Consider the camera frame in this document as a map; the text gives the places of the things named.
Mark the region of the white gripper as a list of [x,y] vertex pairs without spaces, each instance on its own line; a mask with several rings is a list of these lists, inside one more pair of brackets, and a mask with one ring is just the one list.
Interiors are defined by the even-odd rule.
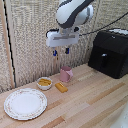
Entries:
[[[78,32],[69,32],[68,30],[60,31],[59,29],[51,29],[46,33],[46,45],[48,47],[57,47],[76,44],[79,40]],[[67,47],[65,54],[69,54],[70,48]],[[53,56],[57,56],[57,50],[53,48]]]

